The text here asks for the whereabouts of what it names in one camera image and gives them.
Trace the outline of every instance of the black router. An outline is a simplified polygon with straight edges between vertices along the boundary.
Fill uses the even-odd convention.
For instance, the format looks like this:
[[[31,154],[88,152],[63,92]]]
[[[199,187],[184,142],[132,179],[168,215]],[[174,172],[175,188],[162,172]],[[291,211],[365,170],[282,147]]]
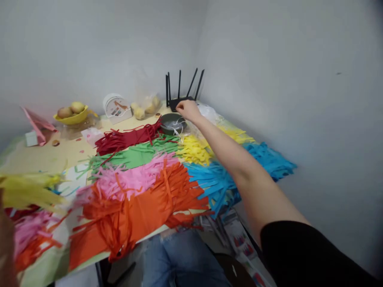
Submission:
[[[191,84],[190,84],[190,87],[189,87],[189,90],[188,90],[186,97],[180,98],[180,86],[181,86],[181,70],[180,70],[180,77],[178,79],[178,98],[173,99],[173,100],[171,99],[171,93],[170,93],[170,73],[168,72],[168,74],[166,75],[166,77],[165,77],[166,78],[166,106],[167,107],[170,106],[170,109],[172,110],[172,112],[176,111],[176,106],[178,105],[179,102],[181,102],[183,100],[194,100],[194,101],[197,100],[199,87],[201,85],[203,73],[205,72],[205,70],[202,70],[202,72],[201,72],[197,91],[196,91],[195,96],[193,98],[193,97],[189,96],[189,93],[190,93],[190,90],[192,88],[194,78],[195,78],[195,75],[197,74],[197,71],[198,71],[198,68],[195,69],[194,76],[193,76],[193,79],[191,80]]]

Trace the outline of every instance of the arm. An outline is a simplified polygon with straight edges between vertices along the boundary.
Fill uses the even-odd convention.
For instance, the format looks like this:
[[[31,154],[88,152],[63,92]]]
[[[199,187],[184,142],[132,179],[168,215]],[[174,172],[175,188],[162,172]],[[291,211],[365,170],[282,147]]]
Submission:
[[[4,212],[2,198],[3,190],[0,189],[0,280],[4,286],[17,287],[18,282],[13,261],[14,226]]]
[[[258,243],[262,228],[270,222],[291,220],[309,224],[257,160],[203,117],[195,102],[182,101],[177,111],[197,126],[219,162],[233,177]]]

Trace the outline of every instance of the black sleeve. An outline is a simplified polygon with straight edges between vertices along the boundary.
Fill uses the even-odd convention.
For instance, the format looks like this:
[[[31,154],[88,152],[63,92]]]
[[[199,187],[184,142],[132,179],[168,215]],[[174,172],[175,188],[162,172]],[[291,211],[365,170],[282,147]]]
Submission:
[[[307,224],[269,223],[261,231],[261,242],[266,265],[278,287],[381,286]]]

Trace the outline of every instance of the yellow crepe paper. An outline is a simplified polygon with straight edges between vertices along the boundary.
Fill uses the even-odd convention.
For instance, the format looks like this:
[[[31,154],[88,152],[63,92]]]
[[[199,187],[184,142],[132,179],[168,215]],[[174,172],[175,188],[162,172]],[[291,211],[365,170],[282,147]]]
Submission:
[[[55,185],[62,181],[61,174],[0,174],[0,178],[4,179],[0,183],[0,188],[4,190],[4,208],[26,209],[29,205],[35,204],[48,211],[65,214],[53,204],[62,204],[66,200],[46,189],[46,187],[54,189]]]
[[[244,144],[246,142],[255,142],[255,139],[248,136],[244,130],[241,130],[236,127],[227,127],[227,126],[218,126],[221,131],[231,137],[239,144]]]
[[[184,148],[176,151],[176,154],[181,155],[186,162],[209,165],[211,155],[194,135],[186,136],[182,145]]]
[[[219,125],[218,128],[239,144],[255,142],[255,139],[237,127]],[[214,157],[214,153],[205,139],[199,140],[196,136],[189,135],[184,137],[183,142],[180,142],[180,144],[183,145],[184,148],[176,151],[176,154],[181,155],[186,162],[209,165],[210,159]]]

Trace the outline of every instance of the yellow bowl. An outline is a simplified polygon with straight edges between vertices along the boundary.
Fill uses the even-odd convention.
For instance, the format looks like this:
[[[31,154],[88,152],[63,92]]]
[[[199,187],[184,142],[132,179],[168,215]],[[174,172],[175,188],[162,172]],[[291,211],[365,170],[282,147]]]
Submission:
[[[62,119],[57,114],[55,114],[53,118],[56,121],[61,122],[65,125],[79,124],[87,118],[89,112],[92,112],[92,111],[88,111],[88,106],[85,106],[84,110],[81,113],[75,116],[71,116],[70,118]]]

